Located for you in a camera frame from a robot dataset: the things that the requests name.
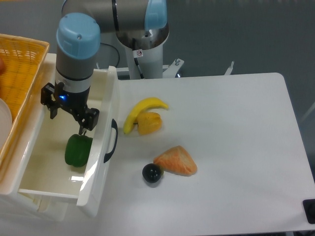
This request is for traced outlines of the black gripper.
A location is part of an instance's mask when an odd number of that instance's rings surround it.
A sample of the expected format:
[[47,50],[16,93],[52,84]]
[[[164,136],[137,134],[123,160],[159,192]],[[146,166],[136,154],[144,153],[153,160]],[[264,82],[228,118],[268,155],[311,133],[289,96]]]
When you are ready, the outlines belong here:
[[88,108],[87,101],[90,88],[82,92],[66,91],[63,82],[47,83],[41,89],[40,103],[47,107],[50,112],[50,119],[54,119],[58,114],[58,109],[72,114],[78,121],[79,135],[87,130],[92,131],[98,123],[99,109]]

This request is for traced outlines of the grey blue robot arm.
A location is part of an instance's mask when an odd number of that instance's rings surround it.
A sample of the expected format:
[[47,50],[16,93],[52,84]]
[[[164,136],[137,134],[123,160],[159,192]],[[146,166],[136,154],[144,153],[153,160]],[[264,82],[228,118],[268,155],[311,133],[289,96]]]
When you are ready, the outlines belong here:
[[87,105],[101,34],[114,32],[129,49],[131,79],[161,78],[162,46],[169,35],[164,0],[66,0],[56,33],[56,75],[41,89],[42,105],[54,118],[59,109],[93,130],[99,110]]

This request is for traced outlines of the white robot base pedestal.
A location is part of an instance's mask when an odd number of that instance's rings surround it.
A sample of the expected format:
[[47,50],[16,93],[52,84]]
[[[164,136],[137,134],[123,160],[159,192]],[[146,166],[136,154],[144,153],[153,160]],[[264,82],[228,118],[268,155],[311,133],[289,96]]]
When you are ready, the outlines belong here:
[[125,73],[129,79],[180,77],[182,59],[177,58],[170,65],[163,64],[163,46],[169,37],[169,25],[161,29],[118,31],[116,37],[125,49]]

